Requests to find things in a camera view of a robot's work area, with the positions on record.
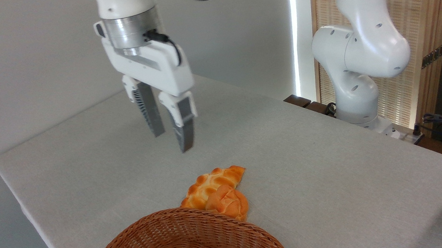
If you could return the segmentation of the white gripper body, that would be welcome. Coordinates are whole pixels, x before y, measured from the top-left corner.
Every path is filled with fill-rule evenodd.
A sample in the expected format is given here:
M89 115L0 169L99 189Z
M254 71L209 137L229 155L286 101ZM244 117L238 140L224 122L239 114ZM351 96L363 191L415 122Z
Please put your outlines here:
M186 55L181 54L181 63L178 62L181 47L150 40L146 46L135 48L137 55L131 55L112 46L102 21L94 24L94 31L116 71L176 97L195 85Z

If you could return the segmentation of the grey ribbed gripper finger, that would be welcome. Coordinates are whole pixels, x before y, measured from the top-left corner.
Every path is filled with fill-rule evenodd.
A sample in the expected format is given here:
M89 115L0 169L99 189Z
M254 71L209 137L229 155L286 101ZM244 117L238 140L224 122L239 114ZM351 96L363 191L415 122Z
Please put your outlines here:
M159 101L166 107L171 116L173 131L182 153L192 149L194 142L194 119L198 116L192 92L181 96L172 96L161 91Z
M139 108L152 134L155 137L162 135L165 128L151 86L128 75L122 77L122 82L130 101Z

